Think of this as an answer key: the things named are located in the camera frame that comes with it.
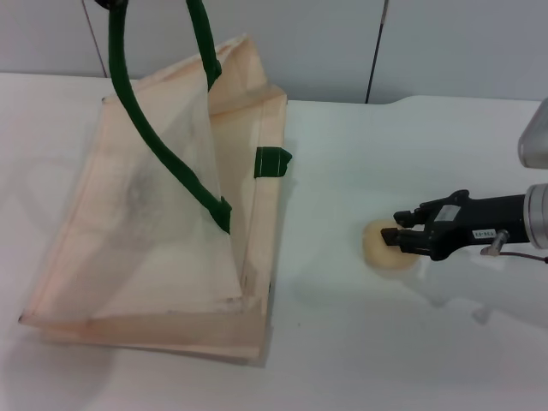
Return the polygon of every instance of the white wall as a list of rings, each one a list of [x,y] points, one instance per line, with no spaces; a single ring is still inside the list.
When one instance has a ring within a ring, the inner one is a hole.
[[[80,0],[0,0],[0,71],[103,75]]]
[[[108,62],[108,13],[86,0]],[[205,0],[216,43],[250,34],[271,80],[293,99],[363,103],[384,0]],[[132,0],[126,30],[135,78],[198,52],[184,0]]]
[[[390,0],[371,103],[548,96],[546,0]]]

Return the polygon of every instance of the green bag handle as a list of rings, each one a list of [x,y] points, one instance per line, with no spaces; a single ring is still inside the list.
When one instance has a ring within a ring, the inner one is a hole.
[[[139,107],[131,83],[124,52],[124,31],[128,0],[96,0],[109,10],[109,68],[112,84],[118,98],[128,112],[146,145],[170,173],[210,212],[213,220],[225,232],[230,233],[230,212],[232,207],[221,197],[217,200],[205,188],[194,172],[182,162],[158,137],[145,114]],[[187,0],[188,12],[194,27],[198,48],[202,57],[208,90],[221,74],[221,64],[217,60],[213,36],[206,9],[201,0]]]

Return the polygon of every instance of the round sponge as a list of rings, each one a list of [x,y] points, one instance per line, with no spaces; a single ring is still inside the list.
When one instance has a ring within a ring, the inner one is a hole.
[[[370,222],[363,230],[363,254],[366,262],[373,268],[388,270],[405,270],[418,259],[417,254],[402,253],[399,247],[387,246],[384,243],[381,229],[402,229],[393,220],[376,220]]]

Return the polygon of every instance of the white tabletop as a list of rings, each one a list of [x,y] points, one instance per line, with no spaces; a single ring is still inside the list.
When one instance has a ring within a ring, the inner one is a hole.
[[[42,343],[17,318],[110,92],[106,79],[0,74],[0,410],[546,409],[545,265],[476,248],[389,281],[360,250],[374,218],[548,181],[516,154],[533,102],[289,102],[264,366]]]

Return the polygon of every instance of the yellow sponge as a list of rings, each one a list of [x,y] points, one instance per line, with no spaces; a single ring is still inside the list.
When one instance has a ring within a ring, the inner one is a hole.
[[[417,254],[402,253],[399,247],[389,247],[384,243],[381,229],[402,229],[393,220],[376,220],[370,222],[363,230],[363,254],[366,262],[373,268],[388,270],[405,270],[418,259]]]

